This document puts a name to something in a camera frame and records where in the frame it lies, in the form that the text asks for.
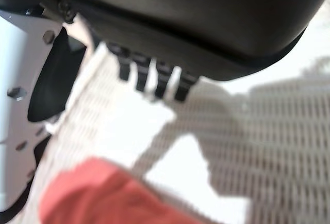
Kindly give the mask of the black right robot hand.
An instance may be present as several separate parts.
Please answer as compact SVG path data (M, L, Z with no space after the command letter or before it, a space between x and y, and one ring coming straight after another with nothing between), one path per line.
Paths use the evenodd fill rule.
M259 72L297 44L325 0L1 0L1 223L25 206L50 135L87 47L66 24L82 16L94 42L117 58L119 78L138 67L137 90L157 59L156 95L175 66L176 99L200 76L230 81Z

